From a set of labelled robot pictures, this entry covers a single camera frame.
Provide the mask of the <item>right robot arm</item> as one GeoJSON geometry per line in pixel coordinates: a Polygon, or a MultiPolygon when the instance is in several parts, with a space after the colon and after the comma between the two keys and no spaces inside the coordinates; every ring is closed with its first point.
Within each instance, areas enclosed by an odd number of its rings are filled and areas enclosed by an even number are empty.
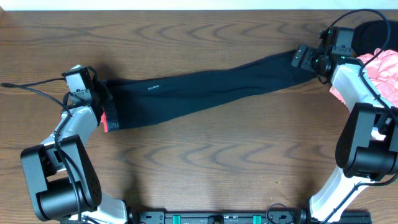
{"type": "Polygon", "coordinates": [[[350,115],[336,144],[336,168],[309,200],[307,220],[338,222],[345,208],[366,187],[397,179],[397,108],[368,77],[351,48],[354,30],[332,26],[320,34],[318,48],[299,46],[292,66],[325,77],[342,96],[350,115]]]}

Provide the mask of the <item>black leggings red waistband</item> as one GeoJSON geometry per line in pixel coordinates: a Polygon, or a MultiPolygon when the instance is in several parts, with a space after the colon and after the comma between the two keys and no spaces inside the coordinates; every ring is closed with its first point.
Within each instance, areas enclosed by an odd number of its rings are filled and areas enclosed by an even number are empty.
{"type": "Polygon", "coordinates": [[[313,72],[292,66],[294,53],[271,55],[226,70],[147,80],[106,80],[104,84],[112,99],[104,106],[104,130],[155,125],[313,79],[313,72]]]}

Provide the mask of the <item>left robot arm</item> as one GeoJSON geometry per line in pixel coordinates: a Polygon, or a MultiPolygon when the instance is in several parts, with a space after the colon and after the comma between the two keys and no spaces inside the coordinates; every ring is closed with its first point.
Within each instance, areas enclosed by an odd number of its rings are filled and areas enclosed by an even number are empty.
{"type": "Polygon", "coordinates": [[[129,223],[127,205],[101,190],[85,146],[103,115],[106,89],[96,71],[77,65],[63,73],[69,92],[61,120],[39,145],[21,152],[36,217],[60,223],[129,223]]]}

